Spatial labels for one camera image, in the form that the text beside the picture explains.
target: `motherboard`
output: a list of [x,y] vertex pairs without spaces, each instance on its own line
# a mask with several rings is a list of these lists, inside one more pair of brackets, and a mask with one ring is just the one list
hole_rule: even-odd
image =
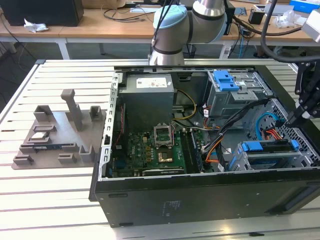
[[114,178],[140,177],[170,174],[186,174],[193,165],[196,172],[202,169],[201,159],[190,162],[196,155],[200,156],[204,145],[203,133],[199,130],[189,132],[169,129],[168,131],[130,132],[127,138],[127,148],[113,162]]

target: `blue cable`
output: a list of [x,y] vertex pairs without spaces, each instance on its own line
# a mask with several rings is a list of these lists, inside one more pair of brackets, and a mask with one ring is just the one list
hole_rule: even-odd
[[264,117],[264,116],[271,116],[274,118],[274,120],[278,121],[280,120],[279,117],[273,113],[270,113],[270,112],[265,112],[264,114],[262,114],[260,117],[258,117],[258,119],[256,120],[255,122],[255,134],[256,134],[256,138],[258,140],[262,140],[262,137],[261,137],[261,134],[260,134],[260,130],[259,130],[259,123],[260,123],[260,120]]
[[240,41],[240,52],[239,52],[239,58],[241,58],[241,53],[242,53],[242,47],[243,47],[243,43],[244,43],[244,36],[243,36],[243,31],[242,31],[242,28],[241,28],[241,35],[242,35],[242,38],[241,38],[241,41]]

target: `label sticker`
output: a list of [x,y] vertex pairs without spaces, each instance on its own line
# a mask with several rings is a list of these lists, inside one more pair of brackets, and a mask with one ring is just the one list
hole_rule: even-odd
[[165,77],[141,77],[136,80],[137,89],[166,88],[167,80]]
[[231,154],[231,153],[232,153],[231,148],[227,148],[223,154]]
[[240,86],[240,85],[245,86],[246,85],[244,81],[236,81],[235,84],[238,86]]
[[208,109],[203,110],[203,115],[205,118],[208,118],[209,117],[209,110]]
[[220,172],[224,172],[225,171],[225,168],[219,163],[218,164],[218,169]]

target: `table leg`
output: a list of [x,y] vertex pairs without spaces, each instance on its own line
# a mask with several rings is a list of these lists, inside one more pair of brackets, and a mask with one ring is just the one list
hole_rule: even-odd
[[15,47],[15,44],[13,43],[13,42],[9,42],[9,51],[10,51],[10,53],[12,53],[12,54],[15,54],[16,52],[17,52],[17,49],[16,49],[16,47]]
[[233,44],[233,41],[225,41],[223,43],[219,59],[228,59]]
[[103,43],[99,43],[99,48],[100,48],[100,54],[105,55],[106,52],[105,52],[105,47]]
[[67,43],[65,41],[59,41],[59,42],[57,42],[57,44],[59,45],[63,60],[69,60],[70,56],[69,56],[69,52],[67,49]]

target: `power supply label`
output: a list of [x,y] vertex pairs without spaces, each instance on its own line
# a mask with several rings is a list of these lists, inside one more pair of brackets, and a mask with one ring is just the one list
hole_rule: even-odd
[[137,89],[166,88],[165,77],[141,77],[136,80]]

